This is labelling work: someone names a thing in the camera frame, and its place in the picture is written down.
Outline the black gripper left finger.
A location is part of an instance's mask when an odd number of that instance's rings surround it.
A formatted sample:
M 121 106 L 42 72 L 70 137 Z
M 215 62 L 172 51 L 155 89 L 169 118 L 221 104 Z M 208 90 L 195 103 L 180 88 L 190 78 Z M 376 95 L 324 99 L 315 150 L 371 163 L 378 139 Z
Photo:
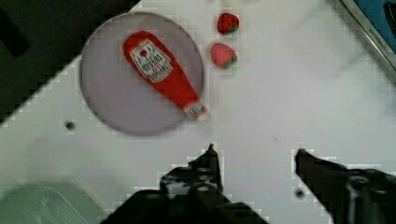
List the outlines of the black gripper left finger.
M 208 149 L 185 167 L 173 168 L 160 180 L 160 191 L 170 199 L 178 195 L 187 195 L 191 188 L 203 185 L 213 186 L 223 192 L 219 168 L 219 155 L 210 143 Z

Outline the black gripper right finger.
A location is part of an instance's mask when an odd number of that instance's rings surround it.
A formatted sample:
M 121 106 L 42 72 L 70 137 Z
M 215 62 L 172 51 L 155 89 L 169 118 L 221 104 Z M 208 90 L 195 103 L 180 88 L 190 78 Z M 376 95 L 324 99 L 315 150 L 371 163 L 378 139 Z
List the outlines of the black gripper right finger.
M 334 224 L 396 224 L 395 176 L 376 169 L 348 169 L 300 148 L 295 173 Z

